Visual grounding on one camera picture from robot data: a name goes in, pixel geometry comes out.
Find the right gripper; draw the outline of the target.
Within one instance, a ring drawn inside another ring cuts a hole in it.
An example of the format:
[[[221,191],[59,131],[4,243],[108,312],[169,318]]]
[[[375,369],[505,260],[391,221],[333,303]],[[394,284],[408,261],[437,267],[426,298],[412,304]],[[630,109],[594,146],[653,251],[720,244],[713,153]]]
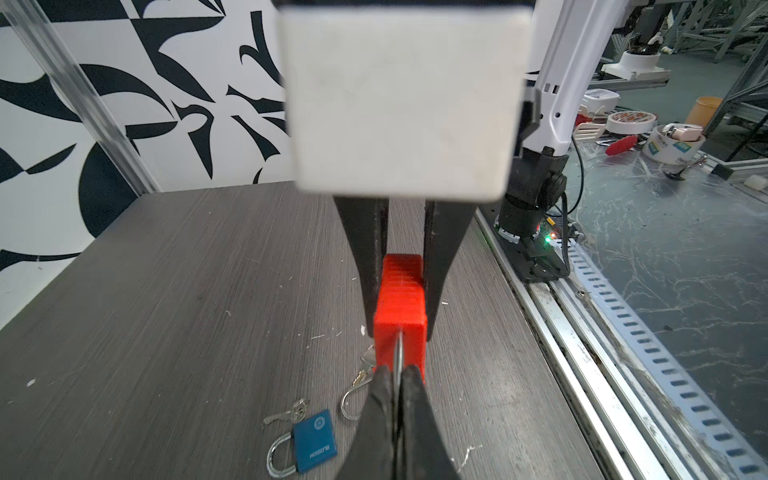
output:
[[[523,143],[539,127],[540,100],[525,99],[515,143],[515,157],[522,156]],[[427,200],[424,217],[423,288],[427,316],[427,340],[435,322],[447,275],[474,217],[477,204]]]

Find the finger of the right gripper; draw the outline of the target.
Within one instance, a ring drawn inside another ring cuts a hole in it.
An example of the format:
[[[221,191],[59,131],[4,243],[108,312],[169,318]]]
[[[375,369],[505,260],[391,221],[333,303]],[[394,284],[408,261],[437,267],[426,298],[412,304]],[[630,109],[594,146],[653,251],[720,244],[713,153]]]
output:
[[[360,281],[366,331],[374,335],[374,316],[387,253],[389,200],[333,197]]]

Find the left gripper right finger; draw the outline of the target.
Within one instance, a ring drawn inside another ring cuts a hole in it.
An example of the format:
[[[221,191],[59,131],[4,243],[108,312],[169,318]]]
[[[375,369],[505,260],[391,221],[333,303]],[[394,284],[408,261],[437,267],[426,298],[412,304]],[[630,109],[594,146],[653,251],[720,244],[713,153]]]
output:
[[[459,479],[416,366],[401,374],[398,405],[398,478]]]

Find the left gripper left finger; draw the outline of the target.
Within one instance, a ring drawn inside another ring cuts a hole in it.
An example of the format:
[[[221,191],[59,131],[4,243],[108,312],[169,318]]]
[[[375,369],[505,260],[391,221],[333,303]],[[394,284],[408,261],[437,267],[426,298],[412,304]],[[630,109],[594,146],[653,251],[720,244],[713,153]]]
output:
[[[394,388],[388,366],[374,373],[356,432],[336,479],[393,479]]]

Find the blue padlock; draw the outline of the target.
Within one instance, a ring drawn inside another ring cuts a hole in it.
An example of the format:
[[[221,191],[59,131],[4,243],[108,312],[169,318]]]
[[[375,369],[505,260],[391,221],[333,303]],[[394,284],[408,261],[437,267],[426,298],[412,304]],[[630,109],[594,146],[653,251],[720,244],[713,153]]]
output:
[[[274,464],[274,454],[283,444],[293,445],[294,460],[284,468]],[[294,473],[305,473],[333,459],[338,454],[332,414],[329,409],[300,421],[292,430],[278,437],[266,455],[270,477],[283,479]]]

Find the silver key of blue padlock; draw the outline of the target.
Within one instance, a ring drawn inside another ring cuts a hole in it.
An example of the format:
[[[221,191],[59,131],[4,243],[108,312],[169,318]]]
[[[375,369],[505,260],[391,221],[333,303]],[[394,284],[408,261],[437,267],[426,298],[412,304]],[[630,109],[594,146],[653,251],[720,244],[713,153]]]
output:
[[[266,416],[262,423],[265,426],[277,421],[290,421],[292,424],[300,423],[307,417],[309,404],[308,399],[300,398],[294,401],[289,409]]]

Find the red padlock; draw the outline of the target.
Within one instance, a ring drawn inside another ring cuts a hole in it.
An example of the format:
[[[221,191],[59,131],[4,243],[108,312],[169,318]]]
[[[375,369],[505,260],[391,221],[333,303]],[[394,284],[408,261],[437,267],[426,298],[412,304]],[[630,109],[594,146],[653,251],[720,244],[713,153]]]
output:
[[[423,260],[417,254],[387,254],[374,314],[374,342],[379,369],[391,374],[393,467],[398,479],[421,479],[427,472],[420,428],[422,418],[410,391],[424,380],[427,314],[423,287]]]
[[[350,387],[342,394],[339,401],[339,411],[342,417],[348,421],[358,421],[359,413],[353,413],[349,410],[349,400],[353,394],[361,393],[364,387],[373,380],[373,374],[376,369],[376,350],[374,345],[370,345],[360,356],[361,366],[352,381]]]

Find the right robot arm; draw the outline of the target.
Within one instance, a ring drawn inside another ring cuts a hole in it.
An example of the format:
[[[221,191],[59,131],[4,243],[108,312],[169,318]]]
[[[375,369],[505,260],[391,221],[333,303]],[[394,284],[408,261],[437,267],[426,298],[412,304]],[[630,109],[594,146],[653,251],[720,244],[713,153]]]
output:
[[[635,28],[643,1],[565,1],[560,8],[537,3],[534,15],[549,37],[534,79],[528,81],[511,173],[494,225],[506,240],[504,251],[524,283],[565,278],[570,273],[567,231],[561,249],[544,243],[539,231],[545,213],[569,212],[563,169],[576,145],[583,94],[608,38]],[[450,266],[475,207],[457,202],[425,204],[422,255],[387,251],[389,201],[386,198],[334,199],[355,259],[366,314],[366,330],[376,341],[390,339],[402,326],[408,340],[432,336],[438,302]]]

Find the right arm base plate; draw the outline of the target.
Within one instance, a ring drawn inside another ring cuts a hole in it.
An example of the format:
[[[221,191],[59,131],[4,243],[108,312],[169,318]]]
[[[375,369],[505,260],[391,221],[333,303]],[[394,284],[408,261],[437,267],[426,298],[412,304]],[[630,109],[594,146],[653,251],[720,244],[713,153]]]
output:
[[[479,212],[491,227],[492,237],[498,241],[502,255],[521,282],[546,283],[570,275],[569,247],[563,247],[562,242],[554,238],[547,228],[539,230],[533,237],[520,239],[497,225],[499,204],[483,205]]]

